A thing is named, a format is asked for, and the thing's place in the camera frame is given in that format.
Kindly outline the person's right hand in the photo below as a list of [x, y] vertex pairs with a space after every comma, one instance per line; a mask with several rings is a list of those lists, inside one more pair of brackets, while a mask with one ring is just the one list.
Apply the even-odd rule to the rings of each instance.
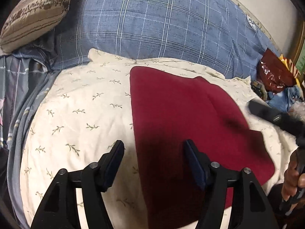
[[284, 173], [284, 183], [282, 186], [282, 198], [287, 201], [291, 196], [296, 195], [297, 188], [304, 188], [304, 174], [299, 174], [296, 170], [298, 165], [296, 151], [290, 156], [290, 162]]

